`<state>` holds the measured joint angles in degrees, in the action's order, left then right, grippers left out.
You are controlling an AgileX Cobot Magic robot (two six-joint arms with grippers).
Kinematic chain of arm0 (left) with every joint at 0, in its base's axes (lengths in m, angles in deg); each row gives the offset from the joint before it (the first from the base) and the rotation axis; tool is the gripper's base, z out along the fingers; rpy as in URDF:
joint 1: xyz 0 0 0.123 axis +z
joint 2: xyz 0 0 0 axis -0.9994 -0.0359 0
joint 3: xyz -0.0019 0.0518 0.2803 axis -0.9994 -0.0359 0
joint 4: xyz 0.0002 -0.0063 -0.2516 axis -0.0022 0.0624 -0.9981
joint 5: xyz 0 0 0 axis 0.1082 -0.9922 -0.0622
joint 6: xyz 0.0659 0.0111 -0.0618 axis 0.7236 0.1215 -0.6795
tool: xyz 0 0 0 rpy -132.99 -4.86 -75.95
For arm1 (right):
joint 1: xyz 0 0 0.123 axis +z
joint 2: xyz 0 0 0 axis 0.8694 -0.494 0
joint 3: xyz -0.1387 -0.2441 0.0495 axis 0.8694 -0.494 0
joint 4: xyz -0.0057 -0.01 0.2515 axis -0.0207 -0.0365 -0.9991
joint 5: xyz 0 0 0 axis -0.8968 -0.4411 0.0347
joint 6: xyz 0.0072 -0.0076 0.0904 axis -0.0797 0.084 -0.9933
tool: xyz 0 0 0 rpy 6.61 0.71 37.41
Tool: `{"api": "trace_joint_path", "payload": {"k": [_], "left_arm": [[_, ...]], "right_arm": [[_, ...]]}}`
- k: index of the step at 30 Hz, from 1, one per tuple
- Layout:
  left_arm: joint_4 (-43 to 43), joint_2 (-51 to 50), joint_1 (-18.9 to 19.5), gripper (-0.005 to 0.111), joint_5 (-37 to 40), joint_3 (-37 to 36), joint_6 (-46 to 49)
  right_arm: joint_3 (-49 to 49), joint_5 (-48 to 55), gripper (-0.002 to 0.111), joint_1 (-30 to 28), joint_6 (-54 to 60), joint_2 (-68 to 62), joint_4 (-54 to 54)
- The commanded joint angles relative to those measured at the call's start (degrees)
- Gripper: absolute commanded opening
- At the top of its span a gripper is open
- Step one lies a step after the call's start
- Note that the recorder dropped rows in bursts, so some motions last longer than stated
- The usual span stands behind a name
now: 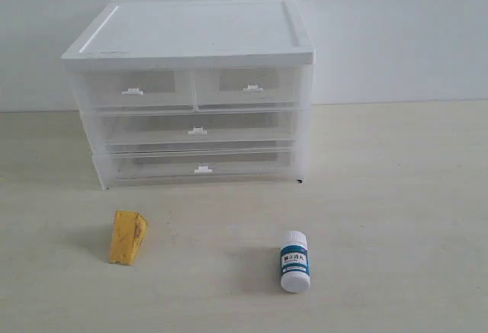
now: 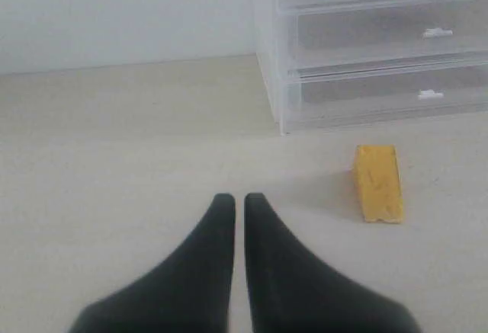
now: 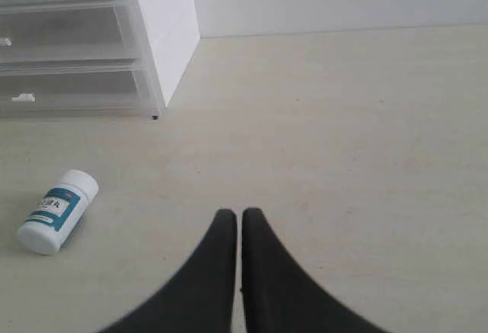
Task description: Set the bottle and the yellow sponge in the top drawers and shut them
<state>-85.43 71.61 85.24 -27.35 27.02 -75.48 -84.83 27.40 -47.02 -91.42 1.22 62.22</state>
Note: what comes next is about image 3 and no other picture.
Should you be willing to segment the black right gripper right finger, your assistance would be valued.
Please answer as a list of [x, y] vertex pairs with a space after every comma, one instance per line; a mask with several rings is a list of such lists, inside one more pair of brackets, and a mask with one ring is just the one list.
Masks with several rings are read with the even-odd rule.
[[259, 208], [242, 214], [242, 297], [247, 332], [380, 332], [294, 260]]

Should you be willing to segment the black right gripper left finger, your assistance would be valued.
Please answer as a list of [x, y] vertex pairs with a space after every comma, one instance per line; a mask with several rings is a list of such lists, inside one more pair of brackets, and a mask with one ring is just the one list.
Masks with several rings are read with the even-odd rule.
[[216, 211], [188, 260], [153, 296], [105, 332], [230, 332], [236, 283], [236, 214]]

